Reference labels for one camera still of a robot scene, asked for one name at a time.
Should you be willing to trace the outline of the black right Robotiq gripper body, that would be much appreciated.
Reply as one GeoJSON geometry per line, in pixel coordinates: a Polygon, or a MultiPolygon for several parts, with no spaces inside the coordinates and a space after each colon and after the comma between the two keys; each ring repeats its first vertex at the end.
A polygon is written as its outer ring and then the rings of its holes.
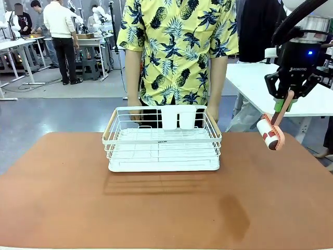
{"type": "Polygon", "coordinates": [[[287,42],[279,53],[279,81],[290,88],[291,80],[299,75],[315,74],[315,64],[321,50],[317,43],[287,42]]]}

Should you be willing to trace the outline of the person's left hand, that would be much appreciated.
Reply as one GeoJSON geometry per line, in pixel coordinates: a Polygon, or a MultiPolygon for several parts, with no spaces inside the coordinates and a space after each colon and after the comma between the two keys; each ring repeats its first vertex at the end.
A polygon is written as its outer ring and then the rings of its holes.
{"type": "Polygon", "coordinates": [[[209,104],[207,106],[207,113],[211,115],[216,123],[219,121],[219,106],[209,104]]]}

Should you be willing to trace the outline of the person's right hand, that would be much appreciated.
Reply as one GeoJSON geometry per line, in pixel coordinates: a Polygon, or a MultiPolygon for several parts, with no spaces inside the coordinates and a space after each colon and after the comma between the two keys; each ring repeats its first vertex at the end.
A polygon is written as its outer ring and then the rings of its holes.
{"type": "Polygon", "coordinates": [[[129,98],[127,100],[128,107],[139,107],[139,109],[131,109],[129,111],[130,119],[134,122],[140,122],[143,117],[142,103],[139,98],[129,98]]]}

